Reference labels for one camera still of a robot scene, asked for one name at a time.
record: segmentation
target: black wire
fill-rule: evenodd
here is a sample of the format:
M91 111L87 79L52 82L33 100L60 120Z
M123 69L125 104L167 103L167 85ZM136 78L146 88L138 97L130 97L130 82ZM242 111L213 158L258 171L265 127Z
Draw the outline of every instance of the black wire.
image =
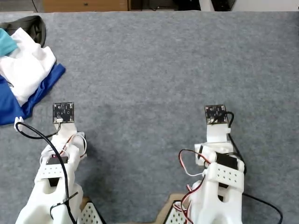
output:
M59 205L62 205L62 204L65 204L66 202L68 202L69 200L71 200L74 196L76 196L78 194L78 192L76 191L72 196L70 196L69 198L67 199L64 199L64 201L62 203L57 203L55 205L52 205L51 208L50 208L50 216L51 218L53 219L53 216L52 216L52 209L59 206Z
M254 199L254 200L258 201L258 202L264 203L264 204L266 204L266 205L268 205L268 206L270 206L270 207L272 207L272 208L274 208L274 209L279 213L279 215L280 215L280 220L279 220L278 224L282 224L282 220L283 220L284 216L283 216L283 214L282 214L282 211L279 210L279 208L277 208L276 206L274 206L273 204L271 204L271 203L269 203L269 202L266 202L266 201L264 201L264 200L262 200L262 199L259 199L259 198L257 198L257 197L254 197L254 196L252 196L252 195L249 195L249 194L246 194L246 193L243 193L243 195L246 196L246 197L249 197L249 198L251 198L251 199Z
M33 0L31 0L31 1L32 1L32 4L33 4L33 6L34 6L34 8L35 8L36 12L38 13L38 11L37 11L37 8L36 8L36 5L35 5L34 1L33 1Z
M50 137L52 137L53 135L58 134L58 132L60 131L60 128L61 128L61 123L59 123L56 132L54 132L53 134L46 135L45 137L46 137L46 138L50 138ZM26 133L24 133L24 132L22 132L22 131L19 131L19 130L18 130L18 132L21 133L22 135L24 135L25 137L29 138L29 139L44 139L44 138L42 138L42 137L36 137L36 136L28 135L28 134L26 134Z
M17 129L18 132L20 132L25 137L27 136L27 134L25 134L24 132L21 132L19 130L19 125L23 125L26 128L28 128L31 131L33 131L34 133L36 133L37 135L39 135L41 137L41 139L44 139L51 146L51 148L53 149L53 151L55 152L55 155L58 158L58 160L59 160L59 162L61 164L62 171L64 173L65 194L66 194L66 199L68 199L69 198L69 185L68 185L67 173L66 173L66 169L65 169L65 166L64 166L64 162L63 162L63 160L62 160L59 152L57 151L57 149L55 148L55 146L52 144L52 142L43 133L41 133L40 131L36 130L35 128L33 128L32 126L30 126L30 125L28 125L28 124L26 124L24 122L17 122L15 124L15 128ZM69 216L71 218L72 223L76 224L77 222L76 222L75 218L73 217L73 215L71 213L69 200L65 201L65 205L66 205L66 208L68 210L68 213L69 213Z
M234 121L234 118L235 118L234 113L232 113L232 112L230 112L230 111L227 111L227 112L225 112L225 113L223 113L223 114L221 114L221 115L215 117L214 120L213 120L213 122L212 122L211 124L214 124L216 120L218 120L219 118L221 118L221 117L223 117L223 116L225 116L225 115L227 115L227 114L230 114L230 115L231 115L231 119L230 119L229 124L228 124L228 127L230 128L231 125L232 125L232 123L233 123L233 121ZM240 157L240 159L244 162L244 174L246 174L246 173L247 173L246 163L245 163L245 161L244 161L244 159L243 159L243 157L242 157L242 155L241 155L241 153L240 153L240 151L239 151L237 145L235 144L235 142L234 142L232 136L231 136L230 134L228 134L228 137L229 137L230 141L232 142L233 147L234 147L236 153L227 153L227 154L234 154L234 155L238 155L238 156ZM243 193L243 195L246 196L246 197L252 198L252 199L254 199L254 200L258 201L258 202L264 203L264 204L266 204L266 205L268 205L268 206L270 206L270 207L272 207L272 208L274 208L274 209L279 213L279 215L280 215L280 220L279 220L278 224L282 224L283 213L282 213L276 206L274 206L273 204L271 204L271 203L269 203L269 202L266 202L266 201L264 201L264 200L262 200L262 199L259 199L259 198L257 198L257 197L254 197L254 196L252 196L252 195L249 195L249 194L247 194L247 193Z
M9 81L7 81L8 84L10 84L12 87L14 87L14 85L12 83L10 83Z
M215 122L216 122L219 118L222 118L222 117L224 117L224 116L227 115L227 114L230 114L230 115L231 115L230 121L229 121L229 123L228 123L228 127L230 128L231 125L232 125L232 123L233 123L233 121L234 121L234 118L235 118L234 113L232 113L232 112L230 112L230 111L226 111L226 112L220 114L219 116L215 117L214 120L213 120L213 122L211 123L211 125L215 124ZM230 133L228 133L228 138L229 138L229 140L231 141L234 150L238 153L239 158L240 158L240 159L242 160L242 162L244 163L244 174L246 174L246 173L247 173L247 166L246 166L245 160L244 160L243 156L241 155L240 150L238 149L237 145L235 144L235 141L233 140L233 137L230 135Z

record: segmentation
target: cable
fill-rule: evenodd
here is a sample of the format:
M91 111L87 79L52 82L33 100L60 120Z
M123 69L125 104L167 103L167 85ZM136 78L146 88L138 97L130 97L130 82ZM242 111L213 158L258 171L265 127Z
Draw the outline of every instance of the cable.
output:
M13 85L12 83L10 83L9 81L6 80L6 82L7 82L8 84L10 84L12 87L14 87L14 85Z
M230 114L231 115L231 119L229 121L229 124L228 124L228 127L230 128L233 121L234 121L234 118L235 118L235 115L234 113L230 112L230 111L226 111L224 113L222 113L221 115L217 116L214 118L213 122L211 123L211 125L215 124L215 122L219 119L219 118L222 118L224 117L225 115L227 114ZM231 141L232 145L233 145L233 148L234 150L236 151L236 153L238 154L239 158L242 160L242 162L244 163L244 174L247 173L247 166L246 166L246 163L245 163L245 160L243 158L243 156L241 155L240 153L240 150L238 149L237 145L235 144L234 140L233 140L233 137L230 135L230 133L228 133L228 138L229 140Z
M60 131L60 128L61 128L61 123L58 124L58 129L57 129L57 131L56 131L55 133L46 135L45 138L50 138L50 137L52 137L53 135L58 134L58 132ZM19 133L21 133L23 136L25 136L25 137L27 137L27 138L29 138L29 139L44 139L44 138L42 138L42 137L36 137L36 136L28 135L28 134L24 133L23 131L20 131L18 128L17 128L17 130L18 130Z
M264 200L262 200L262 199L259 199L259 198L257 198L257 197L254 197L254 196L249 195L249 194L247 194L247 193L243 193L243 195L246 196L246 197L249 197L249 198L251 198L251 199L254 199L254 200L258 201L258 202L264 203L264 204L266 204L266 205L268 205L268 206L270 206L270 207L272 207L272 208L274 208L274 209L279 213L279 215L280 215L280 220L279 220L278 224L282 224L282 220L283 220L284 216L283 216L283 214L282 214L282 211L279 210L279 208L277 208L276 206L274 206L273 204L271 204L271 203L269 203L269 202L266 202L266 201L264 201Z
M51 216L51 218L53 219L53 216L52 216L52 209L53 209L53 208L55 208L55 207L57 207L57 206L59 206L59 205L65 204L67 201L71 200L71 199L72 199L74 196L76 196L77 194L78 194L78 192L76 191L72 196L70 196L70 197L67 198L67 199L64 199L64 200L62 201L62 203L57 203L57 204L55 204L55 205L52 205L51 208L50 208L50 216Z
M207 160L202 154L197 153L197 152L195 152L195 151L192 151L192 150L190 150L190 149L182 149L182 150L179 151L179 153L178 153L178 160L179 160L181 166L183 167L184 171L186 172L186 174L188 174L189 176L198 176L198 175L201 175L202 173L198 173L198 174L190 174L190 173L187 171L186 166L185 166L185 164L184 164L184 162L183 162L183 159L182 159L182 152L184 152L184 151L195 153L195 154L199 155L200 157L202 157L202 158L205 160L205 162L207 162L208 164L211 164L211 162L210 162L209 160Z
M51 151L53 151L53 149L50 149L50 150L45 151L45 152L42 152L42 155L41 155L41 157L40 157L40 159L39 159L39 164L40 164L40 165L42 164L42 162L43 162L43 158L45 157L44 154L49 153L49 152L51 152ZM61 152L60 152L59 154L62 155L63 152L67 155L68 158L70 157L70 154L69 154L67 151L65 151L64 149L61 149Z
M206 176L203 177L203 179L201 180L200 184L199 184L194 190L189 191L189 192L182 198L181 203L180 203L180 206L178 206L178 205L176 205L176 204L173 204L173 207L174 207L176 210L183 212L183 214L184 214L186 220L187 220L188 222L190 222L191 224L193 224L193 221L188 217L188 210L189 210L190 204L188 205L188 208L187 208L187 209L184 209L183 204L184 204L185 200L186 200L191 194L195 193L196 191L198 191L198 190L200 189L202 183L204 182L205 177L206 177Z
M70 208L70 204L69 204L69 200L71 199L71 197L69 196L69 185L68 185L68 179L67 179L67 172L66 172L66 169L65 169L65 166L64 166L64 162L59 154L59 152L57 151L57 149L55 148L55 146L52 144L52 142L43 134L41 133L40 131L36 130L35 128L33 128L32 126L24 123L24 122L17 122L15 124L15 128L17 129L18 132L20 132L22 135L26 136L26 134L24 132L21 132L19 130L19 125L23 125L25 126L26 128L30 129L31 131L33 131L34 133L36 133L37 135L40 136L41 139L44 139L53 149L53 151L55 152L60 164L61 164L61 168L62 168L62 171L64 173L64 184L65 184L65 194L66 194L66 199L64 200L64 204L67 208L67 211L69 213L69 216L70 216L70 219L72 221L73 224L76 224L77 221L75 220L75 218L73 217L72 213L71 213L71 208Z
M229 112L229 111L227 111L227 112L225 112L225 113L219 115L218 117L214 118L214 121L212 122L212 124L214 124L214 122L215 122L217 119L221 118L222 116L225 116L226 114L230 114L230 115L231 115L231 120L230 120L230 122L229 122L229 124L228 124L228 127L230 128L231 125L232 125L232 123L233 123L233 121L234 121L235 115L234 115L234 113ZM241 155L241 153L240 153L240 151L239 151L237 145L235 144L235 142L234 142L232 136L231 136L230 134L228 134L228 137L229 137L230 141L232 142L233 147L234 147L234 149L235 149L235 151L236 151L236 153L228 153L228 154L234 154L234 155L239 156L239 158L244 162L244 174L246 174L246 173L247 173L246 163L245 163L245 161L244 161L244 159L243 159L243 157L242 157L242 155ZM282 213L276 206L274 206L273 204L271 204L271 203L269 203L269 202L266 202L266 201L264 201L264 200L262 200L262 199L259 199L259 198L257 198L257 197L251 196L251 195L249 195L249 194L247 194L247 193L243 193L243 195L246 196L246 197L249 197L249 198L251 198L251 199L254 199L254 200L258 201L258 202L264 203L264 204L266 204L266 205L268 205L268 206L270 206L270 207L272 207L272 208L274 208L274 209L279 213L279 215L280 215L280 220L279 220L278 224L282 224L283 213Z
M34 9L36 10L36 12L38 13L38 11L37 11L37 8L36 8L36 5L35 5L35 3L34 3L34 1L33 0L31 0L32 1L32 4L33 4L33 6L34 6Z
M84 152L82 153L82 155L80 155L80 158L82 158L82 157L85 155L85 153L86 153L86 149L87 149L87 142L86 142L86 139L84 138L84 136L83 136L83 133L82 133L82 132L79 132L79 133L75 133L75 134L73 134L73 135L71 136L70 142L73 140L73 138L74 138L75 136L79 136L79 137L81 137L81 138L82 138L82 140L83 140L83 142L84 142Z

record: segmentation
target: fabric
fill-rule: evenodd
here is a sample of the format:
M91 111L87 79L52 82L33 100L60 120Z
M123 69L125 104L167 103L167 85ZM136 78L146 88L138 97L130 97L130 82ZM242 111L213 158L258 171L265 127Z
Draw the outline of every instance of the fabric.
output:
M46 26L38 15L27 16L13 22L0 23L0 28L3 28L9 35L12 35L18 28L22 28L41 47L46 42Z
M0 14L12 21L28 14ZM245 191L299 214L298 12L41 14L47 45L67 71L26 122L50 134L52 107L74 102L88 156L75 172L108 224L152 222L185 174L182 148L206 140L204 105L235 113L231 135L247 162ZM26 205L42 140L0 127L0 223ZM189 172L195 156L184 154ZM269 206L243 198L244 224L277 224Z
M23 119L31 117L33 107L50 91L64 72L63 65L54 65L50 74L40 83L35 93L22 107L5 78L0 76L0 125L13 124L15 117L23 117Z
M18 48L0 58L0 74L12 84L11 91L22 106L47 77L56 58L49 47L41 48L22 28L11 37Z
M7 55L17 48L16 42L0 28L0 57Z

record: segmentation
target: white wire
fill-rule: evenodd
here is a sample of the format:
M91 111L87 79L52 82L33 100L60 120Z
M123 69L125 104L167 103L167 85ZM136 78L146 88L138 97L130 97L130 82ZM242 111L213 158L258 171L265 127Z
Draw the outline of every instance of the white wire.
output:
M70 154L65 151L64 149L61 149L60 152L64 152L68 157L70 157ZM50 156L51 154L55 154L54 150L50 147L50 145L47 145L46 148L42 151L41 153L41 158L39 159L39 164L41 165L43 162L43 158L46 157L46 154L48 153L48 156Z
M73 135L71 136L70 141L69 141L68 143L61 143L60 145L61 145L62 147L65 146L65 148L67 148L68 145L71 143L71 141L73 140L73 138L74 138L75 136L80 136L80 137L83 139L84 144L85 144L85 146L84 146L84 152L83 152L82 155L80 155L80 158L82 158L82 157L86 154L86 149L87 149L87 142L86 142L86 139L84 138L82 132L73 134ZM42 153L41 153L41 158L39 159L39 163L40 163L40 165L41 165L42 162L43 162L43 158L45 157L45 154L46 154L46 153L49 153L49 152L51 152L51 151L53 151L53 149L50 147L50 145L47 145L46 148L45 148L45 149L42 151ZM70 154L69 154L66 150L61 149L61 151L60 151L59 153L61 153L61 152L64 152L68 157L70 157Z
M189 184L186 185L188 191L192 191L191 187L189 186Z
M190 174L190 173L187 171L187 168L186 168L186 166L185 166L185 164L184 164L184 162L183 162L182 154L180 154L179 159L180 159L181 164L182 164L182 167L183 167L183 169L184 169L184 171L185 171L185 173L186 173L187 175L189 175L189 176L199 176L199 175L202 175L202 174L203 174L203 172L198 173L198 174Z
M78 133L75 133L75 134L72 135L70 142L73 140L73 138L74 138L75 136L80 136L80 137L83 139L83 141L84 141L84 144L85 144L85 146L84 146L84 152L83 152L82 155L80 155L80 157L83 157L83 156L85 155L85 153L86 153L86 149L87 149L87 142L86 142L86 139L84 138L83 133L78 132Z

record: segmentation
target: red wire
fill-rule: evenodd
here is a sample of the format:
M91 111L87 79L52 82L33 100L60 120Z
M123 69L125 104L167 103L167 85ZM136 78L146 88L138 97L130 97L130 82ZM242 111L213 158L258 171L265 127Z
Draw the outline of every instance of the red wire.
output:
M183 151L187 151L187 152L195 153L195 154L199 155L201 158L203 158L208 164L211 164L211 162L210 162L209 160L207 160L207 158L204 157L202 154L197 153L197 152L195 152L195 151L193 151L193 150L190 150L190 149L182 149L182 150L179 151L179 153L178 153L178 160L179 160L180 164L182 165L182 167L184 167L184 163L181 161L181 154L182 154Z
M204 176L204 178L201 180L201 182L200 182L200 184L197 186L197 188L195 188L194 190L188 192L188 193L182 198L182 200L181 200L181 208L182 208L182 210L183 210L183 203L184 203L184 201L186 200L186 198L189 197L189 196L190 196L191 194L193 194L194 192L196 192L196 191L201 187L201 185L202 185L202 183L203 183L205 177L206 177L206 176ZM186 211L183 211L183 214L184 214L186 220L188 220L188 222L190 222L191 224L193 224L192 220L188 217L188 209L189 209L189 206L188 206L188 208L187 208L187 213L186 213Z
M188 191L192 191L192 189L190 188L190 186L188 184L186 185L186 188Z
M182 149L182 150L178 153L178 160L179 160L181 166L184 168L185 171L186 171L186 167L185 167L184 162L183 162L183 160L182 160L182 152L183 152L183 151L187 151L187 152L195 153L195 154L199 155L201 158L203 158L203 159L205 160L205 162L207 162L208 164L211 164L211 162L210 162L206 157L204 157L202 154L197 153L197 152L195 152L195 151L192 151L192 150L190 150L190 149ZM196 191L201 187L201 185L202 185L202 183L203 183L205 177L206 177L206 176L203 177L203 179L201 180L199 186L197 186L197 188L195 188L194 190L191 190L191 189L189 189L189 188L187 187L187 189L189 190L189 192L188 192L188 193L182 198L182 200L181 200L181 211L183 212L183 214L184 214L184 216L185 216L185 218L186 218L186 224L187 224L188 222L190 222L191 224L194 224L194 223L193 223L192 220L188 217L188 210L189 210L189 208L190 208L190 204L188 205L188 208L187 208L186 210L184 210L184 209L183 209L183 203L184 203L184 201L186 200L187 197L189 197L191 194L193 194L194 192L196 192ZM179 207L178 207L177 205L174 205L174 208L175 208L176 210L179 210Z

